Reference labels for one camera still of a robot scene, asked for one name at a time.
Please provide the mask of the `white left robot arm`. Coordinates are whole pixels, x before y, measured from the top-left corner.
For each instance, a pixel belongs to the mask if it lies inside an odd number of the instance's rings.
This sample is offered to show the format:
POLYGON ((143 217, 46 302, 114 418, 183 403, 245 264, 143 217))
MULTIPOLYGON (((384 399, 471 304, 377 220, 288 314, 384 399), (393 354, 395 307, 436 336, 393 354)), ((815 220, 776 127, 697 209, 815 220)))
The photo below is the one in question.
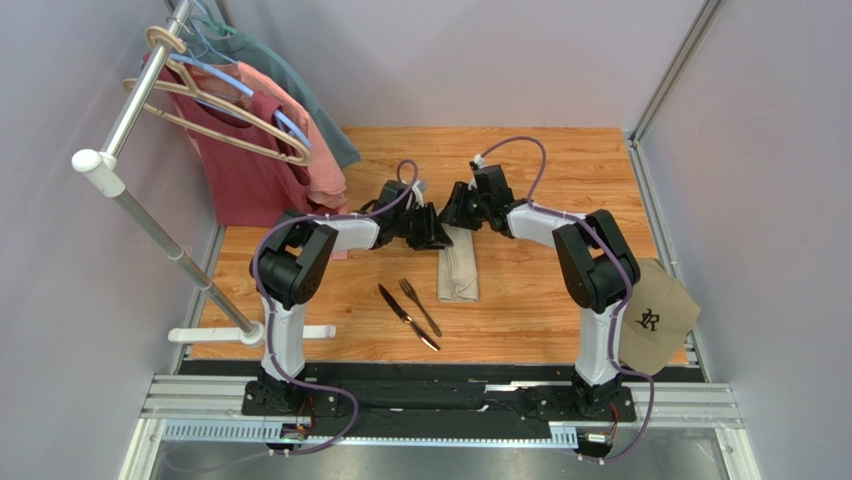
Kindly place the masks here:
POLYGON ((261 240, 249 272, 261 294, 265 353, 256 380, 245 388, 246 415, 306 412, 314 388, 302 374, 304 327, 309 301, 319 290, 335 253, 375 250, 395 238, 415 251, 452 246, 436 208, 417 197, 414 186, 389 180, 379 196, 344 215, 284 212, 261 240))

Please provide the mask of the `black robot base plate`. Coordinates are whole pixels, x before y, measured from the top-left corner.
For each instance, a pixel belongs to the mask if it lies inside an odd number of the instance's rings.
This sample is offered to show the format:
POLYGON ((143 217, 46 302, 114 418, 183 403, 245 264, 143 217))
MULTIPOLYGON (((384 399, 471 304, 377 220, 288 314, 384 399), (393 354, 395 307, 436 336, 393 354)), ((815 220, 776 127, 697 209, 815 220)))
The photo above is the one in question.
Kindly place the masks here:
MULTIPOLYGON (((497 385, 457 381, 352 381, 337 385, 354 395, 362 413, 375 411, 510 411, 544 421, 633 422, 638 419, 629 389, 595 406, 583 406, 573 386, 497 385)), ((241 413, 247 416, 343 418, 353 413, 352 401, 336 391, 266 386, 255 380, 245 387, 241 413)))

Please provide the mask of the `silver fork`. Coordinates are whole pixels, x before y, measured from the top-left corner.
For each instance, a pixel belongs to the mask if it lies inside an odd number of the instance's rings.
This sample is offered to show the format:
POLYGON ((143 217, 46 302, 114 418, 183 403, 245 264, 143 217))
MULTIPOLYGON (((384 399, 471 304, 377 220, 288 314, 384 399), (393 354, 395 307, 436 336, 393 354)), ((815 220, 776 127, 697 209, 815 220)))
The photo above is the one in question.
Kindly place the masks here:
POLYGON ((432 331, 438 337, 442 337, 443 333, 442 333, 440 327, 435 322, 435 320, 431 317, 429 312, 426 310, 426 308, 424 307, 424 305, 420 301, 420 299, 417 295, 417 292, 415 291, 415 289, 413 288, 411 283, 407 279, 403 278, 399 281, 399 285, 400 285, 400 288, 401 288, 402 292, 404 293, 404 295, 408 299, 410 299, 419 308, 419 310, 423 314, 424 318, 426 319, 426 321, 427 321, 428 325, 430 326, 430 328, 432 329, 432 331))

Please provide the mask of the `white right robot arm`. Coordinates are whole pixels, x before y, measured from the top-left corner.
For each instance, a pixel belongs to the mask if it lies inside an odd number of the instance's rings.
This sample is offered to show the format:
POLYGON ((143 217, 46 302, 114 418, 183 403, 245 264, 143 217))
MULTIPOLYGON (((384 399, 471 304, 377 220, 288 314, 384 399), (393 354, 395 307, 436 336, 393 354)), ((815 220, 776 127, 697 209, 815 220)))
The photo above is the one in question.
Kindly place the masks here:
POLYGON ((580 309, 569 404, 585 418, 609 411, 623 378, 617 355, 621 321, 641 277, 617 222, 603 209, 580 215, 517 199, 500 166, 470 167, 472 180, 454 185, 440 220, 471 231, 488 224, 508 238, 556 252, 566 289, 580 309))

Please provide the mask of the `beige cloth napkin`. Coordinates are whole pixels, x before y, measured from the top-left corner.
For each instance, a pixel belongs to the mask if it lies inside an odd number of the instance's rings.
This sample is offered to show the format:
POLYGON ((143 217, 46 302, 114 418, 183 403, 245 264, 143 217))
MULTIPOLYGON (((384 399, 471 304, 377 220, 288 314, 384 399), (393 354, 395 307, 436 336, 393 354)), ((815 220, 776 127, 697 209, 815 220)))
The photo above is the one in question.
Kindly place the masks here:
POLYGON ((452 241, 439 251, 437 299, 444 303, 478 303, 479 275, 470 230, 443 224, 452 241))

